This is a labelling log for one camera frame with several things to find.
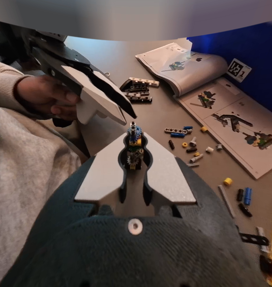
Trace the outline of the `multicoloured lego gear assembly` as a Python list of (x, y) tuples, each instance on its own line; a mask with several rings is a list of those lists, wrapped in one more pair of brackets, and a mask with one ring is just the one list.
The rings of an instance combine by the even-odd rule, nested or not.
[(144, 158), (144, 148), (142, 144), (142, 128), (134, 121), (130, 123), (128, 132), (128, 145), (125, 160), (127, 170), (141, 170), (142, 160)]

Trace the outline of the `black lego frame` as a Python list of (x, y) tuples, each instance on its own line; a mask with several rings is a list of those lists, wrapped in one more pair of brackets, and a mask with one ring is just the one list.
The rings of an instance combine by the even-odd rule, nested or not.
[(148, 84), (128, 79), (125, 83), (122, 84), (120, 90), (127, 93), (145, 93), (149, 92), (149, 87)]

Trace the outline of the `long light grey lego beam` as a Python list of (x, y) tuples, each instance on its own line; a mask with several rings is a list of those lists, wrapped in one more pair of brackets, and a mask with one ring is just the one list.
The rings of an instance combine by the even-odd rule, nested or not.
[(140, 79), (140, 78), (135, 78), (135, 77), (130, 77), (130, 81), (134, 85), (145, 85), (145, 86), (150, 86), (150, 87), (159, 87), (160, 82), (159, 81), (154, 81), (154, 80), (146, 80), (146, 79)]

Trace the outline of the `grey lego axle with connector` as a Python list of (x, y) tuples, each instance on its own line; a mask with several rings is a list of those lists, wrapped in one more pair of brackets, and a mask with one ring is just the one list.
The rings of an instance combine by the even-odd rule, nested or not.
[(193, 157), (189, 160), (189, 163), (187, 164), (187, 166), (189, 166), (189, 167), (198, 167), (198, 166), (199, 166), (198, 161), (203, 157), (203, 155), (204, 155), (204, 154), (197, 153), (196, 156), (193, 156)]

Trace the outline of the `lego instruction booklet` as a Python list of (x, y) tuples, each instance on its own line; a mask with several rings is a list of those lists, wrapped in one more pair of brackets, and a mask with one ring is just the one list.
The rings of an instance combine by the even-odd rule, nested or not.
[(272, 112), (223, 76), (224, 58), (176, 43), (135, 57), (253, 178), (272, 170)]

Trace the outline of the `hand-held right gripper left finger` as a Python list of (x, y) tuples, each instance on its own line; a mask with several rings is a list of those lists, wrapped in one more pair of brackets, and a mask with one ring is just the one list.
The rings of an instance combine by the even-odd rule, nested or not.
[(119, 192), (124, 181), (124, 169), (120, 166), (119, 155), (125, 148), (126, 136), (127, 133), (123, 133), (95, 155), (76, 193), (75, 202), (92, 203), (98, 207), (107, 205), (115, 212), (120, 203)]

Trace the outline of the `person's left forearm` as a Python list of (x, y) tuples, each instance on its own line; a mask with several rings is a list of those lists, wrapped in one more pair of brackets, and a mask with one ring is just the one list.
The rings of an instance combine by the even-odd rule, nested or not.
[(36, 117), (26, 110), (14, 96), (16, 85), (23, 79), (33, 77), (25, 75), (15, 68), (0, 62), (0, 107), (14, 110), (28, 117)]

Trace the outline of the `blue plastic storage bin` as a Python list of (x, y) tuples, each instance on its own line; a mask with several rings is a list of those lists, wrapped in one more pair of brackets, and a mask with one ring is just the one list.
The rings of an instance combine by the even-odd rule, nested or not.
[(219, 55), (228, 65), (236, 59), (249, 66), (251, 71), (242, 82), (227, 74), (225, 77), (272, 112), (272, 22), (187, 40), (194, 52)]

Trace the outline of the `person's left hand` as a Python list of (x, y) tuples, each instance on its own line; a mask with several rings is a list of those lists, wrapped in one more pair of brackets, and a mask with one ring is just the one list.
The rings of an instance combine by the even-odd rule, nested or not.
[(23, 78), (15, 85), (14, 97), (35, 114), (55, 115), (68, 121), (77, 119), (76, 104), (80, 97), (50, 76)]

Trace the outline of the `long black lego beam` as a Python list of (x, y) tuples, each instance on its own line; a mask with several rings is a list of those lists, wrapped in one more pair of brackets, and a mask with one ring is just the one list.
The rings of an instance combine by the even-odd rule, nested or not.
[(152, 103), (151, 96), (128, 96), (131, 103)]

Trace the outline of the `black lego beam sub-assembly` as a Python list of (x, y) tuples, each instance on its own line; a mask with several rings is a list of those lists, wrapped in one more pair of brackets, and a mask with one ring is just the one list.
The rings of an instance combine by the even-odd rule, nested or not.
[(238, 233), (242, 242), (254, 244), (259, 247), (259, 266), (262, 273), (266, 278), (270, 279), (272, 277), (272, 259), (269, 255), (269, 240), (265, 236), (264, 229), (262, 227), (256, 227), (256, 234), (246, 234), (238, 229)]

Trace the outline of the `grey zip hoodie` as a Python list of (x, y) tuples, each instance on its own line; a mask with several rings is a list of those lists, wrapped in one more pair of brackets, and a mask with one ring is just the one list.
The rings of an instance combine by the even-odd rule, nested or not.
[(54, 115), (35, 116), (0, 107), (0, 282), (49, 197), (88, 159), (45, 124)]

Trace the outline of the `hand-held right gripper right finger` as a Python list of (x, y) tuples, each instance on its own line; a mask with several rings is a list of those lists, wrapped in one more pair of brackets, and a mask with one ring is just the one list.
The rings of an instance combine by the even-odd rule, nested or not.
[(143, 182), (143, 198), (153, 206), (155, 215), (162, 207), (194, 206), (196, 198), (176, 157), (146, 132), (142, 133), (143, 161), (147, 166)]

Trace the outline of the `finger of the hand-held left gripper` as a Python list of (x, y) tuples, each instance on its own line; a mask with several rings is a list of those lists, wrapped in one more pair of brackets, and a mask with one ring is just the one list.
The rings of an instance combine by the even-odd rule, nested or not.
[(65, 75), (81, 87), (80, 101), (77, 103), (77, 119), (81, 124), (88, 122), (96, 114), (102, 118), (109, 117), (121, 125), (127, 121), (123, 111), (133, 119), (137, 115), (130, 101), (120, 89), (104, 74), (88, 69), (88, 75), (70, 66), (61, 66)]

